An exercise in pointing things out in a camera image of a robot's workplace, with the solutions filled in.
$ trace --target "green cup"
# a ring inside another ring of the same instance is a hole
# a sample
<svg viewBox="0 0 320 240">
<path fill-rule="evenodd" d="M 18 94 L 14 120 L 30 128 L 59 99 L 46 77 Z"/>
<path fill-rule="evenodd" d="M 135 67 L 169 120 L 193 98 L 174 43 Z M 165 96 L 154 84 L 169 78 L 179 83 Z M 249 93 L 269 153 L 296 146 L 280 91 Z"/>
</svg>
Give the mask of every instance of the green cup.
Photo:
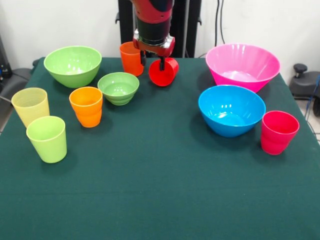
<svg viewBox="0 0 320 240">
<path fill-rule="evenodd" d="M 113 105 L 121 106 L 130 102 L 139 88 L 139 79 L 126 72 L 114 72 L 103 76 L 98 89 Z"/>
<path fill-rule="evenodd" d="M 66 124 L 60 117 L 43 116 L 34 120 L 26 135 L 45 163 L 57 163 L 67 155 Z"/>
</svg>

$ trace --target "cup rim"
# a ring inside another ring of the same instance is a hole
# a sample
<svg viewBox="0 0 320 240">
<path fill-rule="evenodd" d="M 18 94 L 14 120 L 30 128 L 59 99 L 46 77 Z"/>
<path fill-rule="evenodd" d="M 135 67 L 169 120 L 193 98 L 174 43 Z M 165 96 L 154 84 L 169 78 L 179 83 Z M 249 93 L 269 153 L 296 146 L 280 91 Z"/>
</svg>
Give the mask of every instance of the cup rim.
<svg viewBox="0 0 320 240">
<path fill-rule="evenodd" d="M 44 119 L 44 118 L 59 119 L 59 120 L 63 123 L 62 131 L 61 131 L 59 134 L 57 134 L 56 136 L 54 136 L 54 137 L 52 137 L 52 138 L 49 138 L 49 139 L 45 139 L 45 140 L 37 140 L 37 139 L 34 139 L 34 138 L 30 137 L 30 135 L 28 134 L 28 129 L 30 128 L 30 126 L 31 126 L 32 124 L 35 124 L 36 121 L 40 121 L 41 119 Z M 58 138 L 59 136 L 61 136 L 61 134 L 62 134 L 65 130 L 66 130 L 66 123 L 65 123 L 65 121 L 64 121 L 61 117 L 58 117 L 58 116 L 42 116 L 42 117 L 39 117 L 39 118 L 33 120 L 33 121 L 28 125 L 28 127 L 26 128 L 25 133 L 26 133 L 26 136 L 27 136 L 30 140 L 32 140 L 32 141 L 34 141 L 34 142 L 38 142 L 38 143 L 44 143 L 44 142 L 48 142 L 48 141 L 51 141 L 51 140 L 54 140 L 54 139 Z"/>
<path fill-rule="evenodd" d="M 100 88 L 100 83 L 102 83 L 102 79 L 105 78 L 105 77 L 107 77 L 107 76 L 112 76 L 112 75 L 129 75 L 129 76 L 134 76 L 134 78 L 136 79 L 137 86 L 134 88 L 134 90 L 128 92 L 126 95 L 122 95 L 121 97 L 123 97 L 123 96 L 128 96 L 128 95 L 130 95 L 130 94 L 135 93 L 135 92 L 138 90 L 139 86 L 140 86 L 140 81 L 139 81 L 139 79 L 138 79 L 135 75 L 133 75 L 133 74 L 131 74 L 131 73 L 128 73 L 128 72 L 121 72 L 121 71 L 119 71 L 119 72 L 112 72 L 112 73 L 106 74 L 106 75 L 104 75 L 103 77 L 101 77 L 101 78 L 99 79 L 98 83 L 97 83 L 97 88 L 102 92 L 102 94 L 105 94 L 105 95 L 111 96 L 111 97 L 118 97 L 118 96 L 113 95 L 113 94 L 105 93 L 105 92 L 102 91 L 101 88 Z"/>
<path fill-rule="evenodd" d="M 39 102 L 39 103 L 37 103 L 37 104 L 35 104 L 35 105 L 32 105 L 32 106 L 19 106 L 19 105 L 15 104 L 15 98 L 16 98 L 19 94 L 21 94 L 21 92 L 28 91 L 29 89 L 37 89 L 37 90 L 40 90 L 41 92 L 43 92 L 43 93 L 45 94 L 44 99 L 43 99 L 41 102 Z M 16 93 L 12 96 L 12 98 L 11 98 L 11 103 L 12 103 L 12 105 L 13 105 L 15 108 L 28 109 L 28 108 L 34 108 L 34 107 L 36 107 L 36 106 L 44 103 L 47 99 L 48 99 L 48 93 L 47 93 L 47 91 L 44 90 L 43 88 L 40 88 L 40 87 L 27 87 L 27 88 L 21 89 L 20 91 L 16 92 Z"/>
<path fill-rule="evenodd" d="M 272 113 L 283 113 L 283 114 L 288 115 L 289 117 L 293 118 L 293 119 L 296 121 L 296 123 L 297 123 L 297 128 L 296 128 L 296 130 L 295 130 L 295 131 L 292 131 L 292 132 L 290 132 L 290 133 L 283 133 L 283 132 L 279 132 L 279 131 L 275 131 L 275 130 L 271 129 L 271 128 L 265 123 L 265 116 L 268 115 L 268 114 L 270 114 L 270 113 L 271 113 L 271 114 L 272 114 Z M 297 119 L 295 116 L 293 116 L 292 114 L 290 114 L 290 113 L 288 113 L 288 112 L 286 112 L 286 111 L 279 111 L 279 110 L 268 111 L 268 112 L 266 112 L 266 113 L 263 115 L 263 117 L 262 117 L 262 123 L 263 123 L 263 125 L 264 125 L 267 129 L 269 129 L 270 131 L 272 131 L 272 132 L 274 132 L 274 133 L 277 133 L 277 134 L 281 134 L 281 135 L 292 135 L 292 134 L 296 134 L 296 133 L 299 131 L 299 129 L 300 129 L 300 123 L 299 123 L 298 119 Z"/>
<path fill-rule="evenodd" d="M 166 59 L 170 59 L 171 61 L 174 60 L 174 61 L 177 63 L 177 66 L 179 67 L 178 61 L 177 61 L 176 59 L 174 59 L 173 57 L 168 57 L 168 58 L 166 58 Z M 152 73 L 152 71 L 151 71 L 151 68 L 153 68 L 154 65 L 156 65 L 156 64 L 159 63 L 159 62 L 160 62 L 160 59 L 155 60 L 154 62 L 152 62 L 152 63 L 150 64 L 148 75 L 149 75 L 150 80 L 151 80 L 155 85 L 157 85 L 158 87 L 167 87 L 167 86 L 169 86 L 170 84 L 172 84 L 173 81 L 175 80 L 175 77 L 176 77 L 176 75 L 175 75 L 175 70 L 174 70 L 174 67 L 173 67 L 169 62 L 167 62 L 168 65 L 170 66 L 170 68 L 169 68 L 169 70 L 170 70 L 170 75 L 173 76 L 173 77 L 169 79 L 169 81 L 168 81 L 169 83 L 161 84 L 161 83 L 157 82 L 157 81 L 153 78 L 152 75 L 154 75 L 154 73 Z"/>
<path fill-rule="evenodd" d="M 120 45 L 120 47 L 119 47 L 120 53 L 125 54 L 125 55 L 137 55 L 137 54 L 140 54 L 140 50 L 137 49 L 137 48 L 135 48 L 135 49 L 137 49 L 137 52 L 135 52 L 135 53 L 128 53 L 128 52 L 123 51 L 123 49 L 122 49 L 123 46 L 125 46 L 125 45 L 131 45 L 131 44 L 133 44 L 133 47 L 135 48 L 135 45 L 134 45 L 134 42 L 133 42 L 133 41 L 126 41 L 126 42 L 122 43 L 122 44 Z"/>
<path fill-rule="evenodd" d="M 82 90 L 82 89 L 89 89 L 89 88 L 90 88 L 90 89 L 98 90 L 98 91 L 100 92 L 100 98 L 99 98 L 99 100 L 97 100 L 97 101 L 95 101 L 94 103 L 89 104 L 89 105 L 76 104 L 76 103 L 74 103 L 74 102 L 71 100 L 71 95 L 72 95 L 73 93 L 75 93 L 76 91 Z M 72 105 L 75 105 L 75 106 L 80 107 L 80 108 L 86 108 L 86 107 L 93 106 L 93 105 L 99 103 L 99 102 L 102 100 L 102 98 L 103 98 L 103 93 L 102 93 L 102 91 L 101 91 L 99 88 L 93 87 L 93 86 L 83 86 L 83 87 L 79 87 L 79 88 L 73 90 L 73 91 L 70 93 L 70 95 L 69 95 L 69 101 L 70 101 L 70 103 L 71 103 Z"/>
</svg>

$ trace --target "white wall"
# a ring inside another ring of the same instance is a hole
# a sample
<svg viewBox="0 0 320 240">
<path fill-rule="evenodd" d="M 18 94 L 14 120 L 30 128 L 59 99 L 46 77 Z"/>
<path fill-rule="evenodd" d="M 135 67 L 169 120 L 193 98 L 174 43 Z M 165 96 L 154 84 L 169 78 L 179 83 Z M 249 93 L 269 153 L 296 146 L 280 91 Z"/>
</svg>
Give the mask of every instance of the white wall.
<svg viewBox="0 0 320 240">
<path fill-rule="evenodd" d="M 196 56 L 215 43 L 216 4 L 202 0 Z M 117 12 L 117 0 L 0 0 L 0 34 L 12 68 L 30 67 L 33 60 L 68 45 L 87 45 L 104 57 L 116 57 Z M 286 81 L 297 62 L 320 71 L 320 0 L 225 0 L 223 33 L 227 43 L 251 43 L 273 52 Z"/>
<path fill-rule="evenodd" d="M 120 56 L 116 0 L 0 0 L 0 34 L 11 67 L 69 45 Z"/>
<path fill-rule="evenodd" d="M 249 43 L 271 51 L 279 58 L 287 83 L 295 63 L 320 71 L 320 0 L 224 2 L 222 29 L 227 43 Z M 202 0 L 203 25 L 198 28 L 196 56 L 215 44 L 216 7 L 217 0 Z"/>
</svg>

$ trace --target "blue bowl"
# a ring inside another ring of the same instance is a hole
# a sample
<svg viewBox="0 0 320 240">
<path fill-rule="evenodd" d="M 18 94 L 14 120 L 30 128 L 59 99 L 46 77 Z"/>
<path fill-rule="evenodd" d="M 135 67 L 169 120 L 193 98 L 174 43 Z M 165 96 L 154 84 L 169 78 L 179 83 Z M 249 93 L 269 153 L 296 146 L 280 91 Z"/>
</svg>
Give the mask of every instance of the blue bowl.
<svg viewBox="0 0 320 240">
<path fill-rule="evenodd" d="M 227 138 L 248 132 L 266 113 L 261 97 L 251 90 L 233 85 L 208 88 L 200 95 L 198 104 L 209 127 Z"/>
</svg>

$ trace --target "green bowl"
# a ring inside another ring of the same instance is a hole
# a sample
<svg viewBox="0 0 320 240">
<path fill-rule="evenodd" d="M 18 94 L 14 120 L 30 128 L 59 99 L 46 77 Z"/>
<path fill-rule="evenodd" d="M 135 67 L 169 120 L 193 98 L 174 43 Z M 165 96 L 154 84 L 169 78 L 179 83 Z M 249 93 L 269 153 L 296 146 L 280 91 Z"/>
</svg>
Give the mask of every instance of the green bowl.
<svg viewBox="0 0 320 240">
<path fill-rule="evenodd" d="M 122 106 L 130 102 L 139 85 L 140 82 L 136 76 L 126 72 L 114 72 L 99 80 L 98 89 L 110 103 Z"/>
<path fill-rule="evenodd" d="M 44 67 L 62 85 L 81 88 L 95 78 L 102 56 L 87 46 L 67 46 L 51 52 L 44 59 Z"/>
</svg>

